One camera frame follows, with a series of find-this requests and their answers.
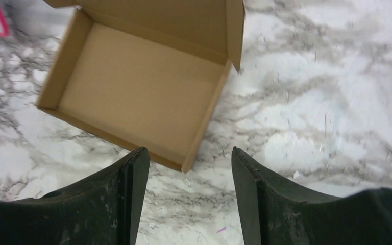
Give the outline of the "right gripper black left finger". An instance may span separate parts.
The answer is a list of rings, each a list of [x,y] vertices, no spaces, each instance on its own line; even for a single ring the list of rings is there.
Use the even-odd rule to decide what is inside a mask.
[[[150,161],[137,148],[41,198],[0,201],[0,244],[135,244]]]

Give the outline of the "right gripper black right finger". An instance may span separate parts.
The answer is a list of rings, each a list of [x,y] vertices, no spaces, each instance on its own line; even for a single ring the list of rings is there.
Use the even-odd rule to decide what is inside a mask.
[[[245,245],[392,244],[392,189],[339,198],[289,180],[238,147],[231,163]]]

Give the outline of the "brown cardboard box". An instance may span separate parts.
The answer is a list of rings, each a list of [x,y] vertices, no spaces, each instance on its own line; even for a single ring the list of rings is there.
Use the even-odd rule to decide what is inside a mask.
[[[75,7],[37,108],[188,172],[231,67],[242,1],[49,1]]]

